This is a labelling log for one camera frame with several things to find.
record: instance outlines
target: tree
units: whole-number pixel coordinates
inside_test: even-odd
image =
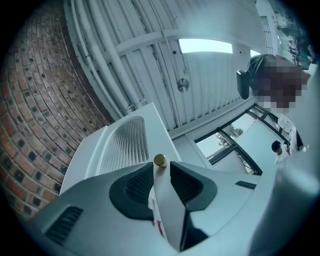
[[[243,129],[235,128],[233,124],[228,125],[226,128],[223,129],[223,131],[226,134],[228,134],[230,137],[233,137],[233,139],[238,138],[241,134],[244,133]],[[220,133],[218,133],[216,137],[220,140],[219,142],[220,146],[224,146],[225,148],[229,146],[229,143]]]

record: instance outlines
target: ribbed white cover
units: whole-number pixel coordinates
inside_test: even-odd
[[[149,158],[145,121],[133,117],[114,131],[103,156],[100,174],[146,162]]]

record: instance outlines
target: window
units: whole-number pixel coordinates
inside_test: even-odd
[[[179,39],[179,44],[183,54],[195,52],[233,53],[231,43],[211,39],[183,38]]]
[[[233,140],[242,135],[250,126],[254,124],[256,119],[249,114],[244,114],[233,123],[229,124],[222,130],[228,134]]]
[[[250,167],[250,165],[247,163],[247,161],[244,159],[244,157],[236,150],[236,153],[238,154],[239,158],[241,159],[244,168],[246,169],[247,173],[250,175],[253,175],[255,171]]]
[[[255,50],[250,50],[250,57],[256,56],[256,55],[261,55],[261,53],[255,51]]]
[[[268,116],[272,119],[275,127],[277,128],[277,131],[280,131],[280,126],[278,124],[278,117],[276,117],[274,114],[268,113]]]
[[[222,137],[219,132],[207,137],[197,143],[202,153],[207,159],[213,158],[216,154],[227,149],[230,144]]]
[[[260,117],[260,118],[264,115],[264,112],[263,112],[261,109],[257,108],[256,106],[254,106],[253,108],[251,108],[251,109],[250,109],[250,112],[256,114],[256,115],[257,115],[258,117]]]

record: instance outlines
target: black grille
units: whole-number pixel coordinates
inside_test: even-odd
[[[151,165],[147,170],[130,179],[125,186],[125,192],[132,200],[148,206],[150,190],[154,185],[154,167]]]
[[[184,206],[203,190],[201,181],[192,177],[177,166],[170,166],[171,184]]]
[[[82,212],[83,210],[78,207],[69,206],[53,223],[45,235],[62,246]]]

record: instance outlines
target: dark hair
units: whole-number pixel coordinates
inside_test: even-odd
[[[261,58],[263,58],[263,60],[260,66],[258,67]],[[253,83],[250,86],[253,89],[253,93],[255,93],[255,90],[258,87],[256,78],[259,77],[259,75],[261,74],[261,70],[263,70],[263,67],[265,67],[270,61],[275,59],[276,56],[272,54],[256,55],[250,58],[247,70],[250,72],[251,79],[253,79]]]
[[[276,140],[275,142],[273,142],[271,145],[271,148],[272,148],[272,151],[276,153],[278,149],[281,149],[280,141]]]

